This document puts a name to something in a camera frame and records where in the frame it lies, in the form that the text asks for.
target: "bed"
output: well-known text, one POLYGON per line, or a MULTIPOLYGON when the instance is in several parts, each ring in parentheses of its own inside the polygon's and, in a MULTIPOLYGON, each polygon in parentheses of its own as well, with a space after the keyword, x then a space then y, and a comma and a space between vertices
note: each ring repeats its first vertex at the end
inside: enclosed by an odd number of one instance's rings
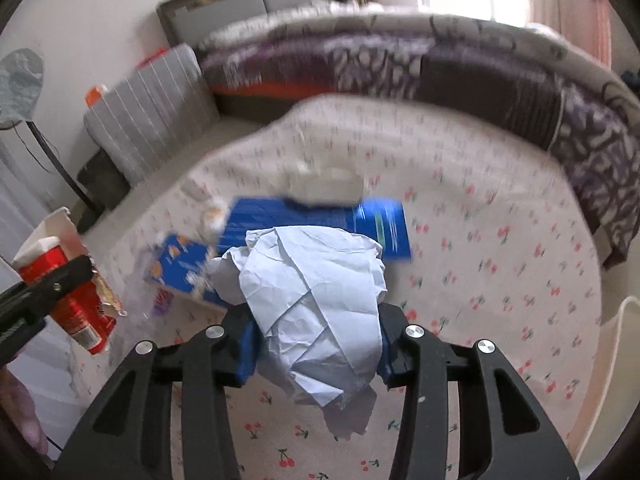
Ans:
MULTIPOLYGON (((414 257, 387 267, 386 300, 448 341, 492 338, 569 442, 591 375, 601 304, 593 241, 559 165, 507 132, 452 110, 320 96, 209 154, 186 177, 224 200, 273 194, 283 168, 305 157, 343 160, 365 176, 368 194, 402 201, 414 257)), ((197 236, 204 205, 180 183, 162 192, 145 184, 134 193, 85 237, 129 310, 129 320, 121 322, 127 331, 114 337, 108 354, 91 359, 75 352, 74 383, 85 402, 135 340, 187 340, 223 315, 178 301, 165 316, 144 316, 153 295, 141 288, 136 272, 141 251, 159 232, 197 236), (146 208, 141 193, 155 197, 146 208), (133 222, 132 208, 139 211, 133 222)), ((242 474, 388 478, 403 391, 388 392, 382 383, 374 389, 378 398, 363 436, 332 435, 319 410, 294 405, 260 377, 228 390, 242 474)), ((450 404, 447 477, 456 478, 454 391, 450 404)), ((179 406, 177 388, 174 415, 179 406)), ((174 476, 181 478, 177 426, 173 454, 174 476)))
MULTIPOLYGON (((207 34, 233 22, 291 9, 311 0, 167 0, 158 5, 160 23, 171 46, 196 48, 207 34)), ((297 100, 216 95, 220 113, 260 124, 282 117, 297 100)))
MULTIPOLYGON (((135 278, 140 251, 167 230, 197 236, 202 205, 181 191, 180 181, 192 178, 225 200, 273 194, 275 175, 287 164, 303 156, 337 156, 366 176, 368 193, 404 203, 414 260, 389 268, 388 301, 448 341, 494 339, 569 448, 577 449, 582 435, 572 431, 581 417, 592 415, 581 407, 603 314, 599 260, 590 231, 603 225, 609 245, 622 259, 637 231, 638 161, 630 133, 640 120, 637 100, 614 75, 594 67, 570 45, 531 30, 399 9, 325 5, 300 10, 292 7, 308 0, 269 2, 170 0, 159 6, 170 43, 186 40, 196 49, 220 112, 242 119, 218 121, 213 111, 196 133, 193 125, 183 128, 171 119, 177 108, 160 107, 158 124, 169 132, 160 136, 162 149, 169 155, 182 151, 166 164, 146 134, 135 150, 125 150, 128 158, 121 157, 120 169, 129 170, 128 180, 137 186, 86 237, 100 271, 126 303, 142 308, 148 291, 135 278), (275 12, 261 14, 261 9, 275 12), (215 30, 209 34, 209 28, 215 30), (427 40, 416 40, 420 35, 427 40), (392 42, 385 43, 389 37, 392 42), (460 50, 462 41, 472 49, 460 50), (384 53, 384 70, 372 76, 376 52, 384 53), (422 62, 428 54, 438 62, 432 72, 422 62), (451 86, 442 75, 457 70, 463 60, 466 68, 457 73, 463 83, 451 86), (519 77, 523 73, 528 79, 519 77), (426 74, 431 87, 421 78, 426 74), (493 86, 483 86, 486 81, 493 86), (465 87, 473 91, 465 93, 465 87), (295 105, 324 92, 343 95, 295 105), (305 133, 304 146, 299 131, 305 133), (185 132, 192 136, 189 142, 180 140, 185 132), (233 143, 222 148, 226 140, 233 143), (594 182, 603 179, 609 194, 603 199, 607 206, 600 208, 596 198, 602 186, 594 182), (612 209, 612 186, 630 201, 612 209), (612 223, 612 218, 630 224, 612 223)), ((185 108, 200 106, 187 104, 184 97, 184 89, 197 87, 198 99, 205 101, 199 71, 184 70, 181 63, 191 59, 190 51, 185 45, 172 51, 170 56, 178 60, 173 71, 175 60, 160 60, 165 76, 140 76, 158 82, 148 92, 158 94, 156 102, 147 107, 122 98, 132 83, 128 80, 118 88, 120 94, 105 98, 108 109, 90 111, 93 130, 100 130, 107 117, 113 127, 105 132, 117 130, 127 137, 133 124, 132 131, 140 133, 140 118, 130 110, 139 106, 152 114, 163 95, 184 102, 185 108), (180 70, 183 82, 175 79, 180 70), (172 97, 161 82, 167 77, 178 89, 172 97), (123 109, 117 110, 120 104, 123 109)), ((157 68, 152 64, 146 70, 157 68)), ((158 128, 148 130, 158 135, 158 128)), ((123 151, 118 142, 112 148, 116 158, 123 151)), ((88 360, 75 352, 74 384, 85 402, 133 342, 143 337, 159 344, 185 340, 222 316, 221 310, 178 302, 165 317, 148 323, 136 322, 136 316, 146 319, 144 310, 129 309, 131 318, 121 323, 124 332, 109 354, 88 360)), ((386 478, 402 391, 386 392, 380 384, 376 391, 367 433, 348 438, 328 433, 319 413, 292 407, 260 378, 240 392, 229 391, 241 470, 247 478, 303 475, 324 480, 345 472, 386 478), (265 442, 273 445, 262 446, 265 442), (320 460, 320 450, 332 457, 330 463, 320 460)), ((454 392, 450 404, 447 475, 455 478, 460 429, 454 392)), ((174 412, 179 405, 176 388, 174 412)), ((179 442, 176 427, 176 478, 181 475, 179 442)))

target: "gray headboard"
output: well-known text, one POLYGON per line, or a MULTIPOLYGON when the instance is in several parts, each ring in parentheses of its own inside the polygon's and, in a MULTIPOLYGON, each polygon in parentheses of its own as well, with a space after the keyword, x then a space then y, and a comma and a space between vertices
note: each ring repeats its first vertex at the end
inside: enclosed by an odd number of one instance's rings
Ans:
POLYGON ((290 9, 311 0, 167 0, 158 5, 158 16, 171 46, 187 43, 196 46, 217 28, 290 9))

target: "blue box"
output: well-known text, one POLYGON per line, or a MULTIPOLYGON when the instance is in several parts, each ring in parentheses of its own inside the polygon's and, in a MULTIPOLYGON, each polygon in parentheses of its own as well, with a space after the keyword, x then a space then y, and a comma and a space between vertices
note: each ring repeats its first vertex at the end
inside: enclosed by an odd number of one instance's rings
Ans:
POLYGON ((383 260, 411 259, 402 204, 388 198, 366 198, 356 207, 313 208, 279 198, 239 198, 218 241, 218 253, 246 245, 247 231, 290 225, 344 229, 377 241, 383 260))
POLYGON ((167 290, 186 294, 201 303, 228 306, 215 290, 207 288, 204 265, 215 256, 214 247, 195 242, 186 236, 170 234, 158 249, 145 280, 167 290), (203 288, 201 297, 196 290, 198 285, 203 288))

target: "striped cushion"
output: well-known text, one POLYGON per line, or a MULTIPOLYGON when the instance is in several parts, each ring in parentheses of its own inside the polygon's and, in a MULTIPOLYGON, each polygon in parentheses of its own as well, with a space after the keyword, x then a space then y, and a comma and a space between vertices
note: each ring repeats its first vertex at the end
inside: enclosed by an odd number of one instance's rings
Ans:
POLYGON ((132 186, 219 120, 185 44, 136 71, 84 115, 89 135, 132 186))

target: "crumpled paper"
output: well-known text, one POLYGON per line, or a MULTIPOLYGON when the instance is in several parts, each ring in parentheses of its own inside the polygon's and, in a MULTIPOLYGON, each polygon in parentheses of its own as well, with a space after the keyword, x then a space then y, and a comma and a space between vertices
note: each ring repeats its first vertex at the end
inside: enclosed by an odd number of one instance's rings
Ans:
POLYGON ((264 335, 258 371, 296 402, 322 407, 335 436, 363 434, 382 354, 382 247, 320 226, 247 231, 214 274, 216 291, 245 301, 264 335))

